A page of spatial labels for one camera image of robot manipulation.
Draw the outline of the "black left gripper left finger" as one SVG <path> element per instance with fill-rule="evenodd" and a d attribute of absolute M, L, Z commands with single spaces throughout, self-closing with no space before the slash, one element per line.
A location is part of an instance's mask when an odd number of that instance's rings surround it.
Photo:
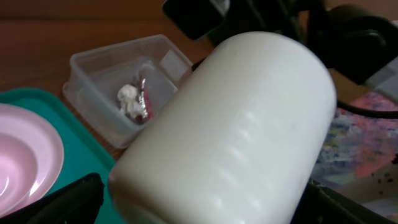
<path fill-rule="evenodd" d="M 90 173 L 1 218 L 1 224 L 93 224 L 104 201 L 104 183 Z"/>

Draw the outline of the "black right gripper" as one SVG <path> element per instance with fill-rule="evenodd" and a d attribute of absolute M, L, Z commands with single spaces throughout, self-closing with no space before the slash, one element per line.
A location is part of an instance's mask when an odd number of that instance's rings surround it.
<path fill-rule="evenodd" d="M 294 40 L 303 38 L 299 12 L 304 0 L 166 0 L 165 15 L 189 38 L 210 39 L 216 46 L 245 32 L 276 32 Z"/>

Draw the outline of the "pink bowl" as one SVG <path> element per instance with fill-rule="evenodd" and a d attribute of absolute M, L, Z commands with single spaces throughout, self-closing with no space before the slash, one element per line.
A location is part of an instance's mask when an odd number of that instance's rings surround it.
<path fill-rule="evenodd" d="M 37 176 L 37 160 L 21 140 L 1 135 L 1 215 L 29 195 Z"/>

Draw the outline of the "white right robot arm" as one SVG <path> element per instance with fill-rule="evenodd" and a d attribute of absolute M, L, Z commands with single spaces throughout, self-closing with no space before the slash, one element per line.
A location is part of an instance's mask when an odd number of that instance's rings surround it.
<path fill-rule="evenodd" d="M 213 52 L 196 64 L 205 80 L 243 83 L 266 100 L 314 100 L 347 108 L 329 69 L 363 84 L 397 57 L 397 27 L 354 6 L 327 10 L 312 0 L 166 0 L 162 9 L 190 39 Z"/>

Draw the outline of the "red snack wrapper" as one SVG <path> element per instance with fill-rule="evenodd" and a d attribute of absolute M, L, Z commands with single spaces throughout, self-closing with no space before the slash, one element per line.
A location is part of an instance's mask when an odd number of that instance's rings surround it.
<path fill-rule="evenodd" d="M 146 89 L 146 78 L 143 75 L 139 75 L 139 78 L 134 82 L 135 87 L 138 90 L 136 100 L 142 108 L 140 115 L 135 117 L 138 124 L 144 124 L 154 118 L 154 111 L 149 99 L 149 95 Z"/>

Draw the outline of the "white plastic cup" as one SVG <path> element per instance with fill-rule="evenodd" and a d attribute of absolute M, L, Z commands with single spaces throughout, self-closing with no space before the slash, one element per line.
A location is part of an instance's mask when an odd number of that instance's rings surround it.
<path fill-rule="evenodd" d="M 335 112 L 305 46 L 230 37 L 112 168 L 114 207 L 127 223 L 290 223 Z"/>

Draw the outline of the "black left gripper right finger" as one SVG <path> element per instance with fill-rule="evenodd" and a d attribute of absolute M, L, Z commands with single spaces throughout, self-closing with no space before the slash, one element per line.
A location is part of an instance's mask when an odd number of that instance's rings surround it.
<path fill-rule="evenodd" d="M 291 224 L 394 224 L 364 206 L 309 180 Z"/>

